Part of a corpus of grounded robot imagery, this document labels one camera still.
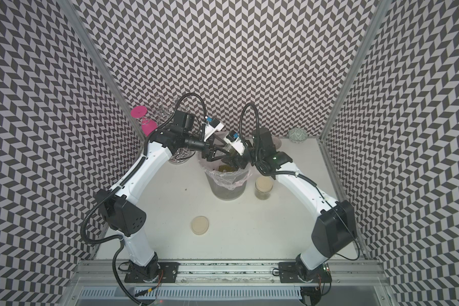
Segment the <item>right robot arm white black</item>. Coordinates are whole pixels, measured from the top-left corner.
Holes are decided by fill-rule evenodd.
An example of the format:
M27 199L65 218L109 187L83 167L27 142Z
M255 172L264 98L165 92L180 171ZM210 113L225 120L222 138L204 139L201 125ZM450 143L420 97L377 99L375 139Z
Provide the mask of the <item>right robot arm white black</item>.
M269 130L255 130L251 141L231 131L226 141L238 152L235 162L238 167L252 164L262 176L278 181L291 191L311 213L312 244L296 257L294 273L305 283L322 279L320 273L326 272L325 263L345 246L356 242L352 204L328 196L306 177L290 156L276 150Z

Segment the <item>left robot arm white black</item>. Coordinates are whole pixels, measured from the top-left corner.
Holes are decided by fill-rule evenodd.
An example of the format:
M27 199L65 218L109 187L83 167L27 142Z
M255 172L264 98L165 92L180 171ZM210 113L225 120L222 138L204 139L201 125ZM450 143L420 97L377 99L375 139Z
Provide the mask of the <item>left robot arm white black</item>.
M179 149L201 152L210 158L218 150L213 135L221 131L224 124L206 116L193 135L194 120L193 114L175 111L147 137L140 157L127 173L109 190L96 195L100 215L130 255L128 271L133 283L152 283L159 279L158 255L149 245L144 230L147 213L137 205L144 189Z

